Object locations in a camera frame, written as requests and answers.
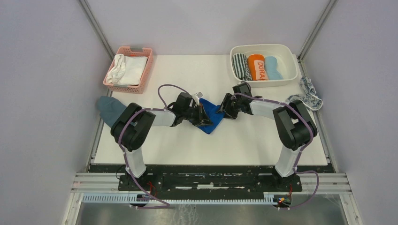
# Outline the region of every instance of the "white table surface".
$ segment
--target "white table surface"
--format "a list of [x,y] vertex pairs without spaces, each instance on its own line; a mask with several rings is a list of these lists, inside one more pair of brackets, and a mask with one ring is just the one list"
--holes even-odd
[[[163,108],[157,88],[165,83],[182,87],[190,93],[201,91],[203,98],[219,105],[227,92],[233,93],[237,81],[232,77],[229,55],[154,56],[153,67],[143,94],[113,92],[112,96],[128,105]],[[302,93],[298,78],[281,87],[253,88],[253,96],[284,101]],[[166,103],[174,102],[181,91],[163,87]],[[152,127],[143,146],[146,164],[164,165],[275,165],[282,149],[275,121],[239,113],[236,120],[223,119],[207,135],[183,121],[176,127]],[[124,164],[122,151],[104,124],[95,155],[96,164]],[[299,165],[326,165],[319,135],[304,150]]]

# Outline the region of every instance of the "white plastic bin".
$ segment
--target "white plastic bin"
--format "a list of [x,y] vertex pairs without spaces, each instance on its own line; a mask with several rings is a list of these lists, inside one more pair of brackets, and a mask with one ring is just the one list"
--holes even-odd
[[292,80],[296,79],[299,71],[296,67],[295,58],[291,53],[290,49],[285,45],[279,44],[264,44],[264,45],[240,45],[236,46],[231,50],[230,63],[232,69],[232,75],[238,81],[241,81],[236,77],[234,68],[232,66],[232,56],[236,53],[243,53],[246,57],[252,54],[261,54],[264,57],[274,56],[278,62],[277,70],[281,73],[283,80],[271,80],[271,81],[246,81],[252,87],[275,87],[287,85]]

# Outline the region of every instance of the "striped towel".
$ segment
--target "striped towel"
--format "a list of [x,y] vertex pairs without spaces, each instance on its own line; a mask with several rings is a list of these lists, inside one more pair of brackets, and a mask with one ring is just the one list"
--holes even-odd
[[232,56],[232,67],[234,68],[235,76],[242,81],[252,81],[249,66],[247,65],[247,57],[243,53],[236,53]]

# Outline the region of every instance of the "metal floor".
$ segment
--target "metal floor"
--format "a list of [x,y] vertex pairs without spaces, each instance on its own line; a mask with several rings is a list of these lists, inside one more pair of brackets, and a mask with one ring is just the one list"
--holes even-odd
[[[294,195],[293,205],[308,196]],[[82,203],[77,225],[346,225],[339,195],[316,195],[298,209],[278,211],[269,205],[173,205],[171,209],[136,210],[128,204]]]

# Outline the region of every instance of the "red wire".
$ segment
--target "red wire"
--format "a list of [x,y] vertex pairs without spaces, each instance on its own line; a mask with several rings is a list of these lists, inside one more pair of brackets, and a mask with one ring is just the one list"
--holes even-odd
[[287,195],[287,196],[289,197],[292,194],[292,192],[293,192],[293,187],[290,184],[290,191],[289,191],[289,195]]
[[155,186],[152,184],[152,182],[148,182],[147,184],[150,185],[149,193],[152,194],[152,187],[153,187],[155,189],[154,196],[156,196],[156,194],[158,194],[158,191],[156,190]]

